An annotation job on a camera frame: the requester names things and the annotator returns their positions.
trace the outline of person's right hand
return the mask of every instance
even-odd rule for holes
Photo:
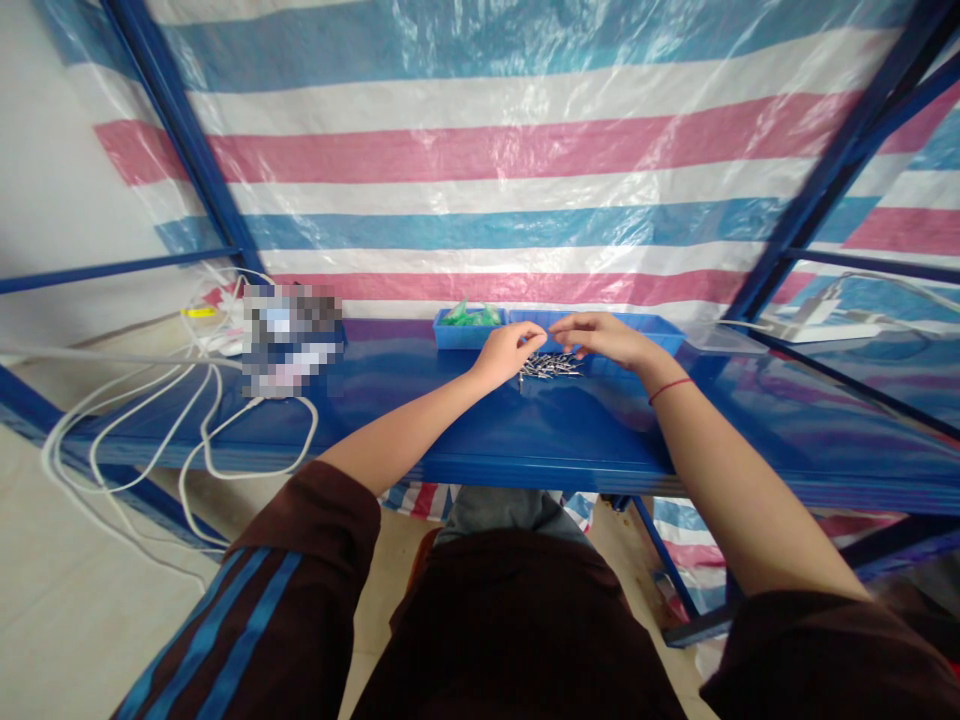
[[[589,353],[598,353],[632,372],[640,372],[645,364],[663,356],[670,357],[662,347],[610,313],[567,315],[551,325],[549,332],[563,345],[564,352],[573,352],[579,345],[577,360]]]

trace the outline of red string bracelet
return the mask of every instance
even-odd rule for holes
[[[650,400],[649,400],[649,402],[650,402],[650,407],[653,407],[653,401],[656,400],[658,397],[660,397],[660,393],[662,393],[664,390],[669,390],[669,389],[672,388],[674,385],[683,385],[683,383],[685,383],[685,382],[693,382],[693,379],[692,379],[692,378],[684,378],[683,380],[674,380],[672,383],[667,383],[666,385],[664,385],[662,388],[660,388],[659,390],[657,390],[657,391],[650,397]]]

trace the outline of gray pants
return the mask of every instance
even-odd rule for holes
[[[532,530],[593,547],[559,505],[560,492],[464,485],[434,547],[486,530]]]

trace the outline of blue shelf surface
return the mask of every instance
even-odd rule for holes
[[[796,349],[960,429],[960,336],[883,332]]]
[[[319,454],[353,430],[469,369],[476,351],[438,352],[428,320],[346,320],[341,363],[307,394],[320,426]],[[774,355],[678,359],[721,412],[811,506],[960,515],[960,450],[905,425],[881,408]],[[101,445],[100,462],[145,463],[206,374],[165,394],[153,410],[122,423]],[[224,372],[216,423],[246,403],[242,377]],[[213,384],[160,464],[179,467],[199,440]],[[65,445],[86,453],[123,410],[91,418]],[[294,399],[267,401],[214,441],[221,470],[269,471],[296,459],[308,413]],[[202,467],[197,458],[196,467]],[[666,446],[635,378],[511,380],[445,432],[411,477],[476,485],[682,496]]]

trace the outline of white wall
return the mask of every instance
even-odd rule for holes
[[[0,277],[167,251],[29,0],[0,3]],[[182,307],[177,267],[0,296],[0,343],[70,345]]]

